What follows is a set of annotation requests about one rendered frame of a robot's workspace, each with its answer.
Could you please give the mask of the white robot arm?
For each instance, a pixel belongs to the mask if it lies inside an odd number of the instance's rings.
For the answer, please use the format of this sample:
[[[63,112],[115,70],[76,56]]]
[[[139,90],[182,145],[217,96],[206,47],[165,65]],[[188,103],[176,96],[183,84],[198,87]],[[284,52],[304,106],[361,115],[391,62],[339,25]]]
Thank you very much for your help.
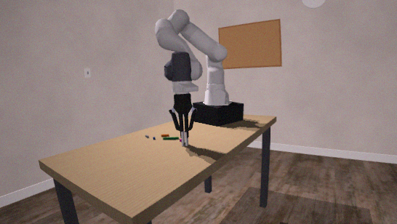
[[[174,51],[172,59],[164,66],[164,76],[169,81],[172,81],[173,76],[172,92],[176,95],[199,90],[192,80],[201,77],[203,68],[187,42],[178,35],[181,33],[187,41],[206,55],[207,90],[203,103],[229,105],[232,101],[225,90],[222,66],[223,60],[227,57],[227,49],[188,20],[187,12],[176,9],[168,19],[161,18],[156,22],[155,33],[159,46]]]

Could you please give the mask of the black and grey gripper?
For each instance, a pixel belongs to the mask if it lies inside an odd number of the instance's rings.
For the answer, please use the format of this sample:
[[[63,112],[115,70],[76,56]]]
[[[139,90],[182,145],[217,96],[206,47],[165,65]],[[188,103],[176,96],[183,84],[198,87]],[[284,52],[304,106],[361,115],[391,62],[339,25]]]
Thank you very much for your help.
[[[182,146],[185,142],[185,146],[188,146],[188,137],[189,137],[189,130],[192,130],[193,128],[193,121],[195,118],[195,113],[197,112],[197,108],[194,108],[191,104],[191,94],[179,94],[179,95],[174,95],[174,108],[170,109],[169,112],[172,115],[173,122],[175,124],[176,130],[180,131],[180,137],[182,138]],[[188,127],[188,113],[192,110],[192,115],[191,115],[191,121],[190,125]],[[179,116],[179,123],[175,114],[175,111],[178,113]],[[184,133],[184,127],[183,127],[183,114],[184,114],[184,120],[185,120],[185,133]]]

